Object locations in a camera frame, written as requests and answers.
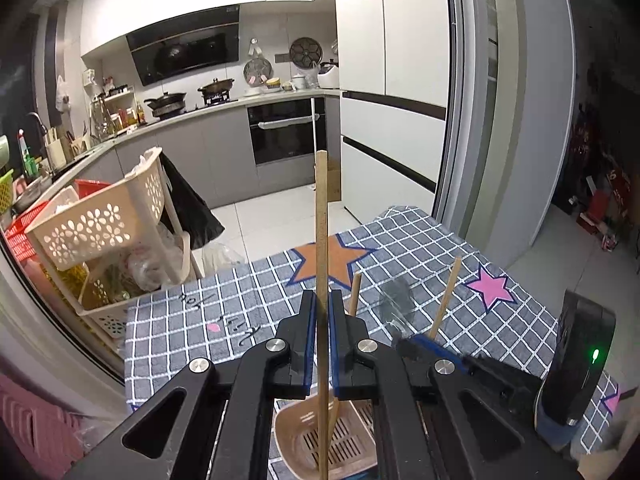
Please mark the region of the long wooden chopstick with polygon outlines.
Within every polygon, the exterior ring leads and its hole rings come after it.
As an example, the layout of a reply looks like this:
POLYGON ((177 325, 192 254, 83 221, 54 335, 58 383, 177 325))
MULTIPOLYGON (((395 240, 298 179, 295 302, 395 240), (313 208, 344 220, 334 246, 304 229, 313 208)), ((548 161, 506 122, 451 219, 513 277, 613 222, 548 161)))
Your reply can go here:
POLYGON ((461 263, 462 259, 460 257, 454 259, 454 264, 451 267, 446 289, 444 291, 444 294, 442 295, 442 300, 440 300, 440 305, 434 318, 434 322, 427 335, 427 337, 431 340, 436 339, 439 327, 442 325, 442 321, 444 320, 449 301, 451 299, 452 293, 454 292, 454 288, 456 287, 461 263))

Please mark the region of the black spoon handle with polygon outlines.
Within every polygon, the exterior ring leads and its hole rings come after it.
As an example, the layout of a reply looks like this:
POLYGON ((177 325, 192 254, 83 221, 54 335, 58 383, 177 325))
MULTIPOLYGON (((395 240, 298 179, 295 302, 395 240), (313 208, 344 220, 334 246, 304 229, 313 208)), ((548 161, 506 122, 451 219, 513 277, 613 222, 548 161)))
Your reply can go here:
POLYGON ((412 320, 416 305, 410 284, 402 276, 386 282, 378 298, 378 316, 390 333, 392 346, 413 335, 412 320))

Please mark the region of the checkered star tablecloth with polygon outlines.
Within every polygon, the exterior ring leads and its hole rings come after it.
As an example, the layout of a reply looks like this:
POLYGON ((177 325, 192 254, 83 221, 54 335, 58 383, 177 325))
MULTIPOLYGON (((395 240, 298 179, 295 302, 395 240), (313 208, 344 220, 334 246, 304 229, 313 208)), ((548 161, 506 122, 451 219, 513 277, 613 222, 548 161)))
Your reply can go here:
MULTIPOLYGON (((341 232, 346 270, 361 274, 358 316, 371 336, 390 341, 378 316, 386 282, 402 276, 413 292, 413 335, 432 325, 454 259, 457 285, 437 340, 459 354, 486 354, 527 373, 548 373, 558 322, 478 249, 416 207, 393 206, 372 222, 341 232)), ((126 401, 140 408, 187 362, 224 362, 270 338, 297 313, 303 253, 291 248, 127 304, 124 342, 126 401)))

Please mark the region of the pink plastic stool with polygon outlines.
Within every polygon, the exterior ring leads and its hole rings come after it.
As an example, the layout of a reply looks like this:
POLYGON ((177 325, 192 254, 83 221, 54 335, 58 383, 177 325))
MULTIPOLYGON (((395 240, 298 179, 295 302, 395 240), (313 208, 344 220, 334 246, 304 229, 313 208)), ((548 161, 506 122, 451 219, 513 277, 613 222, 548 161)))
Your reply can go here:
POLYGON ((1 375, 1 421, 29 465, 43 479, 62 479, 84 449, 76 437, 81 417, 1 375))

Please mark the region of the beige flower-hole storage cart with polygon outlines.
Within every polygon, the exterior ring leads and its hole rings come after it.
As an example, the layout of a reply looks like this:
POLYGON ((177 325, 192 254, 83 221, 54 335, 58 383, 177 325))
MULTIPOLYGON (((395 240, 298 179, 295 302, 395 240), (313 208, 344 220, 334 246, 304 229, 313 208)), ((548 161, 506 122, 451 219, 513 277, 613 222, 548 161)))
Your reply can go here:
POLYGON ((169 283, 180 285, 203 273, 191 252, 190 234, 183 229, 154 146, 118 182, 80 198, 68 186, 58 192, 26 229, 32 248, 74 312, 111 348, 125 337, 125 301, 88 309, 84 294, 75 294, 62 273, 78 264, 88 266, 85 285, 98 280, 125 250, 141 243, 160 258, 169 283))

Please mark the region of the black garment on cart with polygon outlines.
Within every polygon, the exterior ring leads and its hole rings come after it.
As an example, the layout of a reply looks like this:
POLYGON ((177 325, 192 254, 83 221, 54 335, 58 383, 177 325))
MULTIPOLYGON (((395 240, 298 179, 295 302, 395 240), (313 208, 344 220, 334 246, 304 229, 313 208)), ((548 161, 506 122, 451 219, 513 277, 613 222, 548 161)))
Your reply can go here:
POLYGON ((190 234, 191 249, 203 248, 220 237, 224 226, 210 211, 205 200, 194 191, 164 153, 160 154, 160 163, 180 226, 190 234))

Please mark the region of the small cardboard box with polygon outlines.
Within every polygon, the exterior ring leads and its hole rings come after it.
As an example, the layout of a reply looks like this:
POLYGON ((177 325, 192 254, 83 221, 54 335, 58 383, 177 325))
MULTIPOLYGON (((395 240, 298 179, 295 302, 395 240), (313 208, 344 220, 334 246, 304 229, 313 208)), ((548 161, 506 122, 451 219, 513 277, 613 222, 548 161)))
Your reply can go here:
POLYGON ((328 185, 328 202, 340 202, 342 200, 341 164, 337 160, 332 158, 328 160, 326 184, 328 185))

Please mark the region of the black built-in oven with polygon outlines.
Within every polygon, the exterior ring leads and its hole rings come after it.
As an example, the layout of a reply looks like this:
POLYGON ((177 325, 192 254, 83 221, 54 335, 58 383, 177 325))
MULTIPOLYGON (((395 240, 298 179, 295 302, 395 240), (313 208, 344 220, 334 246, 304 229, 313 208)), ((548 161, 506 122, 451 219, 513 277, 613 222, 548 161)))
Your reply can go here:
POLYGON ((257 165, 326 149, 326 102, 323 98, 250 106, 247 117, 257 165))

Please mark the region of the black wok on stove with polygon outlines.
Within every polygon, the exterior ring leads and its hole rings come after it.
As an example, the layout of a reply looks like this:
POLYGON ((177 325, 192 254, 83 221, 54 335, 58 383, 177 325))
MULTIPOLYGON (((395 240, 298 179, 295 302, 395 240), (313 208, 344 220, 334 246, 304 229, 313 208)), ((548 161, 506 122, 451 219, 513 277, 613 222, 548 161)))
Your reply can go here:
POLYGON ((159 98, 145 99, 144 104, 155 118, 169 118, 179 115, 186 107, 186 92, 164 92, 159 98))

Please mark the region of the black pot on stove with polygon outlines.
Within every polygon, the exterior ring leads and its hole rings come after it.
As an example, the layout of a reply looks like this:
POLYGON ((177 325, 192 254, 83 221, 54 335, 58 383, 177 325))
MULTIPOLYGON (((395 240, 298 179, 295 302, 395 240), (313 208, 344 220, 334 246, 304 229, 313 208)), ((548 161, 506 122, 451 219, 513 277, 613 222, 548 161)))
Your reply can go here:
POLYGON ((214 79, 209 84, 198 88, 206 106, 214 106, 230 101, 230 91, 233 87, 234 79, 214 79))

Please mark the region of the white refrigerator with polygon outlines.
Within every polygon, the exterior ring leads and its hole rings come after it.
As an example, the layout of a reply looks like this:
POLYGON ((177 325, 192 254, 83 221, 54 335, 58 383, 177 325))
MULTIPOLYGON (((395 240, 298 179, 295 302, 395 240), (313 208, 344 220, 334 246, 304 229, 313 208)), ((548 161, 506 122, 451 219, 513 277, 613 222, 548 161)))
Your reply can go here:
POLYGON ((447 133, 449 0, 335 0, 342 201, 431 212, 447 133))

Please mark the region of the black range hood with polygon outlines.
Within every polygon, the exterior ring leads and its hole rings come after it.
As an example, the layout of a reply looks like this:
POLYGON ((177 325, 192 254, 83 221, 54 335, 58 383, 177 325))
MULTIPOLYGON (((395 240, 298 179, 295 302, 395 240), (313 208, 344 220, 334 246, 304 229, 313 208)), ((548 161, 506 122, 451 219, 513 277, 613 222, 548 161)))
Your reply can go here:
POLYGON ((192 70, 238 62, 240 7, 221 6, 168 18, 126 35, 144 86, 192 70))

